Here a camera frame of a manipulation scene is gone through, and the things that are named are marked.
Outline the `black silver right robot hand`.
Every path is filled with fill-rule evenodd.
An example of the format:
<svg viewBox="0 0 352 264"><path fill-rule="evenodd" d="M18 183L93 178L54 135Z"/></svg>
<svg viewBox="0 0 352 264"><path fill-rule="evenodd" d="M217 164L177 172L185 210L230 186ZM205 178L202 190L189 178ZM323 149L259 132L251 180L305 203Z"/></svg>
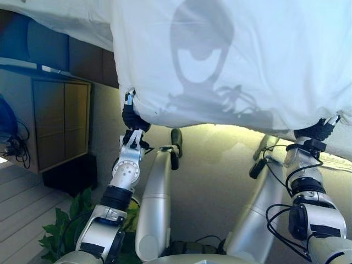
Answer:
<svg viewBox="0 0 352 264"><path fill-rule="evenodd" d="M321 118L316 124L310 127L294 130L294 136L296 139L300 137L306 137L318 141L324 141L331 135L340 119L340 114L336 114L329 119Z"/></svg>

